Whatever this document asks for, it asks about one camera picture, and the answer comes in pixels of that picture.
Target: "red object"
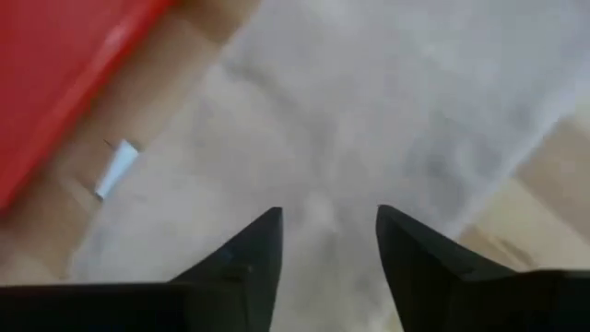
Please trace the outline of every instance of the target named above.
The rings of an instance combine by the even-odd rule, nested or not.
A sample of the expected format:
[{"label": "red object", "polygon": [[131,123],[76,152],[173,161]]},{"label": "red object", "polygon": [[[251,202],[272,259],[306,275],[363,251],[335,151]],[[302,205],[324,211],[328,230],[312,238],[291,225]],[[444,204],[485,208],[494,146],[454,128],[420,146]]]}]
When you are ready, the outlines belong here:
[{"label": "red object", "polygon": [[0,210],[171,0],[2,0]]}]

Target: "beige floor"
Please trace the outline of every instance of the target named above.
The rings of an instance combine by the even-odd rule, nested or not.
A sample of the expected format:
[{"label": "beige floor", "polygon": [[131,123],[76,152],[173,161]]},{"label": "beige floor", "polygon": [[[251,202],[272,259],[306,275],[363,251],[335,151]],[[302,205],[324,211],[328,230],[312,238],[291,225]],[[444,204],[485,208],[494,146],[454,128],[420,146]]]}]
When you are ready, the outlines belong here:
[{"label": "beige floor", "polygon": [[[93,211],[100,206],[96,197],[89,194],[102,168],[96,161],[104,163],[109,159],[109,141],[118,141],[123,131],[125,137],[146,145],[170,116],[155,110],[171,109],[171,102],[175,102],[175,92],[171,90],[178,90],[193,78],[172,79],[173,73],[180,73],[180,67],[169,68],[172,73],[154,69],[153,64],[195,60],[182,57],[182,53],[163,52],[161,44],[165,41],[169,49],[182,46],[191,55],[199,54],[196,67],[202,68],[252,9],[245,6],[228,10],[229,3],[201,0],[177,7],[155,28],[131,64],[95,104],[94,108],[101,112],[95,111],[84,119],[57,155],[58,160],[65,160],[59,164],[67,167],[43,170],[14,210],[0,220],[0,284],[56,282],[66,278],[69,256],[79,244]],[[134,81],[152,82],[153,86],[148,88],[154,93],[153,102],[129,103],[129,96],[138,91]],[[147,110],[150,120],[138,122],[137,116],[143,115],[133,113],[134,110]],[[125,114],[124,121],[119,117],[115,122],[109,117],[114,114]],[[590,216],[590,204],[586,203],[590,197],[588,169],[590,106],[582,106],[501,186],[459,242],[519,270],[590,268],[590,223],[586,221]]]},{"label": "beige floor", "polygon": [[507,266],[590,268],[590,107],[562,121],[460,242]]}]

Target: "floor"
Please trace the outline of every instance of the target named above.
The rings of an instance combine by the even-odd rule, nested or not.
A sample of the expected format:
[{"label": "floor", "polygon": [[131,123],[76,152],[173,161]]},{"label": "floor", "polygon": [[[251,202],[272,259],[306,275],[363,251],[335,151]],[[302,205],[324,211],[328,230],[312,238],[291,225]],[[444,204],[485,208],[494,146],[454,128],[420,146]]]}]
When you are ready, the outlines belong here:
[{"label": "floor", "polygon": [[590,268],[590,107],[562,121],[459,240],[518,270]]},{"label": "floor", "polygon": [[[202,63],[207,63],[237,29],[240,18],[246,17],[245,13],[252,9],[245,7],[229,11],[223,5],[227,3],[217,1],[217,5],[212,6],[212,1],[204,1],[201,6],[191,6],[190,11],[186,7],[174,9],[157,27],[154,36],[143,46],[143,51],[135,55],[136,64],[124,69],[127,73],[124,75],[141,75],[138,73],[145,69],[146,63],[153,63],[154,59],[170,61],[169,54],[154,50],[157,50],[158,39],[165,39],[173,31],[184,31],[186,34],[183,36],[191,40],[204,37],[201,43],[193,43],[192,47],[195,52],[205,54],[203,57],[206,60]],[[183,17],[187,12],[201,18],[199,25]],[[227,24],[212,21],[214,17],[224,17]],[[182,44],[183,38],[170,42]],[[155,55],[146,57],[145,53]],[[172,61],[184,60],[174,58]],[[183,84],[182,80],[173,82],[180,87]],[[131,83],[119,77],[105,93],[112,96],[109,89],[116,89],[117,98],[133,94]],[[152,84],[156,91],[158,84]],[[164,102],[168,104],[163,105],[169,106],[171,96],[173,94],[166,95],[168,99]],[[93,107],[105,109],[113,104],[123,105],[124,101],[102,98]],[[118,107],[135,109],[136,106],[139,108],[139,105]],[[143,107],[152,111],[160,108],[162,104],[157,103]],[[129,111],[126,116],[127,120],[133,117]],[[134,133],[132,137],[140,145],[149,143],[167,117],[154,117],[152,112],[150,119],[156,120],[140,123],[143,127],[137,127],[135,122],[132,129],[125,128]],[[59,282],[67,277],[65,270],[69,256],[79,244],[93,211],[100,207],[100,202],[88,194],[92,182],[100,176],[100,168],[87,167],[88,162],[81,163],[80,158],[72,160],[64,156],[91,155],[94,161],[106,162],[112,153],[109,140],[117,141],[121,134],[118,129],[109,133],[100,131],[100,125],[104,126],[104,122],[109,121],[112,119],[97,118],[96,115],[85,119],[73,134],[74,138],[68,139],[70,143],[84,143],[68,143],[56,157],[57,160],[67,160],[61,163],[67,164],[67,167],[52,168],[56,162],[50,163],[53,166],[40,173],[25,199],[17,203],[9,216],[3,217],[6,220],[0,222],[0,284]],[[79,138],[88,135],[80,134],[82,132],[100,132],[100,135],[92,139]],[[88,143],[90,140],[99,143]],[[458,241],[517,270],[590,268],[590,223],[586,222],[586,216],[590,216],[590,205],[586,204],[586,198],[590,196],[588,147],[590,105],[582,105],[576,114],[562,121],[530,160],[499,188]],[[74,177],[62,176],[70,171],[69,174],[73,173]]]}]

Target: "tan surface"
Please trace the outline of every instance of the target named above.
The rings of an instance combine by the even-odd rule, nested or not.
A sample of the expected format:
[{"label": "tan surface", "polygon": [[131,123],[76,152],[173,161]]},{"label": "tan surface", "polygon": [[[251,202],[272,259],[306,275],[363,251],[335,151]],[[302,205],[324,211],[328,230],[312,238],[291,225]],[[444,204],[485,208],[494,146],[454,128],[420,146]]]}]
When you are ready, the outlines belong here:
[{"label": "tan surface", "polygon": [[[0,284],[65,277],[100,207],[91,189],[112,146],[122,138],[147,145],[253,8],[250,0],[187,1],[161,20],[2,220]],[[589,114],[582,109],[558,126],[460,242],[519,270],[590,268]]]},{"label": "tan surface", "polygon": [[149,144],[183,105],[255,0],[188,0],[171,9],[0,220],[0,283],[55,281],[100,201],[93,188],[121,139]]},{"label": "tan surface", "polygon": [[562,121],[460,241],[517,269],[590,268],[589,118]]}]

